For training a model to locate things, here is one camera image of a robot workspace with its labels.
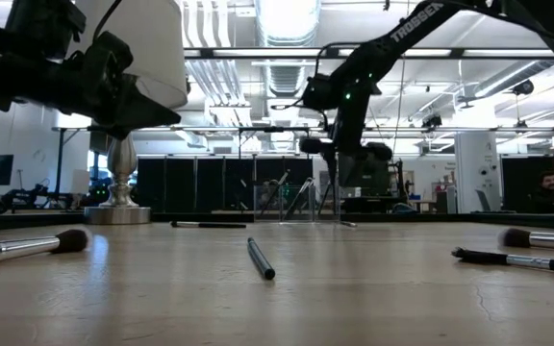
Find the man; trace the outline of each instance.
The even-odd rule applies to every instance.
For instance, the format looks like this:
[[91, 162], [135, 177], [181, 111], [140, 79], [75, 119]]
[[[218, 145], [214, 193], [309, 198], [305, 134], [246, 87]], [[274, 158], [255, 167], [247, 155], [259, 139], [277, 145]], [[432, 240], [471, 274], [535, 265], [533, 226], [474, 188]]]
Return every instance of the man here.
[[554, 172], [540, 174], [540, 186], [532, 195], [535, 212], [554, 212]]

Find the white lamp shade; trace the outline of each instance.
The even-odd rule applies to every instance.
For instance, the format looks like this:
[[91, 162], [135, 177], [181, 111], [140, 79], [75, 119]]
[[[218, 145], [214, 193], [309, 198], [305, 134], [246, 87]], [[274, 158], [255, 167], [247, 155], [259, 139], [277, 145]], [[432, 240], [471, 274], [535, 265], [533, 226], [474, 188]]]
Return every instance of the white lamp shade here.
[[[91, 45], [95, 27], [113, 0], [77, 0], [87, 17], [80, 50]], [[138, 89], [171, 109], [188, 102], [181, 8], [174, 0], [124, 0], [102, 29], [125, 41], [134, 63], [125, 71], [139, 76]], [[70, 54], [79, 49], [70, 46]]]

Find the table surface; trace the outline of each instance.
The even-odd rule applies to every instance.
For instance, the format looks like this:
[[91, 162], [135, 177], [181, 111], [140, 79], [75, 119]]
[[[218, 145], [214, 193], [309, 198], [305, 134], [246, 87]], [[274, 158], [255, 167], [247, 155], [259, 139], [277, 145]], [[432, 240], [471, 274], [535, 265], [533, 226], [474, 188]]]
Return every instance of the table surface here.
[[[554, 273], [450, 256], [506, 250], [504, 227], [90, 229], [83, 253], [0, 262], [0, 345], [554, 345]], [[248, 236], [273, 282], [256, 271]]]

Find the brush bristles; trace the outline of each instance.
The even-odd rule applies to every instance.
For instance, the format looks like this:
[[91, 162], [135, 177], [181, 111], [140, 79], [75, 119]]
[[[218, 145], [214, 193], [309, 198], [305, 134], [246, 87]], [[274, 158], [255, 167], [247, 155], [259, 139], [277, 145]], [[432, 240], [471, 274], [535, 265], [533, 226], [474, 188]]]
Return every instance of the brush bristles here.
[[531, 247], [529, 234], [529, 231], [511, 228], [499, 235], [499, 243], [503, 246], [528, 248]]
[[87, 248], [89, 242], [88, 233], [82, 230], [65, 231], [56, 237], [59, 239], [59, 247], [51, 251], [53, 254], [80, 252]]
[[506, 265], [506, 258], [508, 257], [508, 255], [504, 254], [471, 251], [460, 247], [454, 249], [452, 256], [468, 263], [500, 265]]

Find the black partition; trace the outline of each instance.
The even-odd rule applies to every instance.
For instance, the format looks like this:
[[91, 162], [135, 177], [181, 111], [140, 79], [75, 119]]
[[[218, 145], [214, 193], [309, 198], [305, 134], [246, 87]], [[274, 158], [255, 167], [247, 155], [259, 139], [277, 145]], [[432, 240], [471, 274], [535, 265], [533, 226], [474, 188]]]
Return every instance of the black partition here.
[[194, 159], [167, 159], [165, 171], [165, 212], [193, 212]]
[[160, 158], [138, 161], [138, 195], [153, 212], [210, 213], [254, 205], [254, 185], [278, 181], [301, 186], [313, 176], [313, 162], [301, 159]]
[[198, 159], [195, 212], [223, 209], [224, 159]]
[[224, 179], [224, 209], [240, 210], [247, 207], [252, 210], [254, 205], [254, 161], [226, 160]]
[[139, 159], [137, 202], [153, 212], [164, 212], [165, 158]]
[[540, 174], [554, 171], [553, 157], [503, 158], [501, 174], [504, 210], [532, 212], [531, 195], [539, 185]]
[[284, 167], [290, 172], [286, 179], [288, 185], [302, 186], [307, 178], [314, 177], [314, 164], [311, 159], [284, 159]]
[[285, 160], [256, 158], [256, 185], [271, 180], [279, 181], [286, 172]]

